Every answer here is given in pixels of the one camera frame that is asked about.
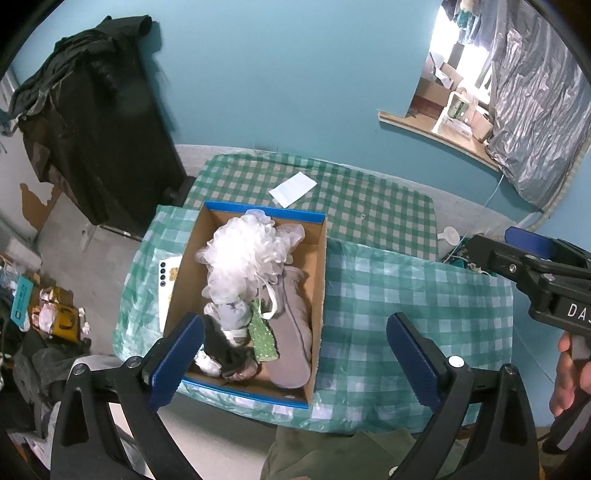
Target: finger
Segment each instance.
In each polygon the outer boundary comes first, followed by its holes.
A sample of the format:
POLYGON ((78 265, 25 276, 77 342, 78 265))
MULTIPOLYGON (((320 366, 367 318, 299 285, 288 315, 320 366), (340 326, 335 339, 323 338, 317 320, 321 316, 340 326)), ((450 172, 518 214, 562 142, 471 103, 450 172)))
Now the finger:
POLYGON ((570 349, 570 334, 569 332, 564 332, 558 340, 558 351, 559 352, 567 352, 570 349))
POLYGON ((568 410, 574 403, 574 388, 557 388, 550 399, 550 411, 558 417, 564 410, 568 410))
POLYGON ((581 388, 591 395, 591 362, 583 367, 581 371, 581 388))
POLYGON ((554 415, 555 418, 558 417, 564 411, 562 405, 560 404, 560 399, 558 398, 558 394, 556 393, 556 391, 552 393, 552 397, 550 398, 550 411, 552 412, 552 415, 554 415))
POLYGON ((564 388, 566 390, 574 390, 574 385, 577 380, 577 369, 574 365, 573 359, 566 352, 561 353, 556 366, 556 387, 564 388))

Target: black jacket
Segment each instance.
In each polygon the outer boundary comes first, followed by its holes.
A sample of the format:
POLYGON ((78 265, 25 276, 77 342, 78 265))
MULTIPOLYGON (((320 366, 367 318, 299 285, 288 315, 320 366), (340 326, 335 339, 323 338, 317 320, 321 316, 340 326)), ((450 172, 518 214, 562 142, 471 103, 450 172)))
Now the black jacket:
POLYGON ((107 17, 63 38, 9 110, 39 180, 58 185, 94 225, 136 235, 186 179, 138 50, 151 25, 147 15, 107 17))

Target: table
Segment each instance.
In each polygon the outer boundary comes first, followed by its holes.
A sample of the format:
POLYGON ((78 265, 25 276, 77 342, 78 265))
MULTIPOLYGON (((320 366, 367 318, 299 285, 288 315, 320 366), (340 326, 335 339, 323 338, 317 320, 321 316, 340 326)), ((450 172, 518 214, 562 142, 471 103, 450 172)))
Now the table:
MULTIPOLYGON (((268 205, 268 189, 297 171, 317 180, 319 188, 295 207, 325 211, 330 222, 313 405, 273 406, 186 384, 179 391, 253 419, 319 432, 420 430, 430 412, 417 402, 389 350, 384 333, 388 316, 405 312, 446 355, 461 355, 473 367, 500 368, 511 359, 511 285, 502 277, 430 260, 436 254, 431 199, 347 167, 289 155, 210 160, 187 200, 189 208, 160 207, 140 245, 125 281, 115 353, 122 359, 144 355, 161 336, 157 265, 182 254, 200 202, 212 198, 268 205), (388 213, 382 217, 385 202, 388 213), (376 247, 381 245, 391 248, 376 247), (394 246, 422 258, 392 251, 394 246)), ((467 419, 474 415, 472 410, 467 419)))

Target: screw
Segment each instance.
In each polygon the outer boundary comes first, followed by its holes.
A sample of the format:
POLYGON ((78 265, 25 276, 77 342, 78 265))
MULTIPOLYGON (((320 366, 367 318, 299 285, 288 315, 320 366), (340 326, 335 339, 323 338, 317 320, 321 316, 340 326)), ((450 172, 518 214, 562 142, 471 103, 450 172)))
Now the screw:
POLYGON ((142 362, 142 358, 140 356, 132 356, 125 361, 125 366, 127 368, 135 368, 142 362))
POLYGON ((74 375, 82 375, 84 372, 86 372, 87 368, 88 367, 86 366, 86 364, 78 364, 72 369, 72 373, 74 375))
POLYGON ((449 364, 454 368, 461 368, 464 366, 465 362, 461 356, 452 355, 450 358, 447 359, 449 364))

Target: grey slipper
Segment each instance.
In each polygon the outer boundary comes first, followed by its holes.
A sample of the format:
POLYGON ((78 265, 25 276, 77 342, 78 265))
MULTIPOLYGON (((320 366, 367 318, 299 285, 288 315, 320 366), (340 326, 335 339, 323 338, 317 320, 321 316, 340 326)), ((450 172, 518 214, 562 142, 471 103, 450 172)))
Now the grey slipper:
MULTIPOLYGON (((311 374, 312 331, 306 304, 298 293, 304 273, 296 267, 284 267, 277 285, 271 286, 277 297, 277 313, 268 321, 275 336, 279 358, 265 364, 270 380, 283 388, 299 388, 311 374)), ((266 306, 271 304, 267 289, 261 292, 266 306)))

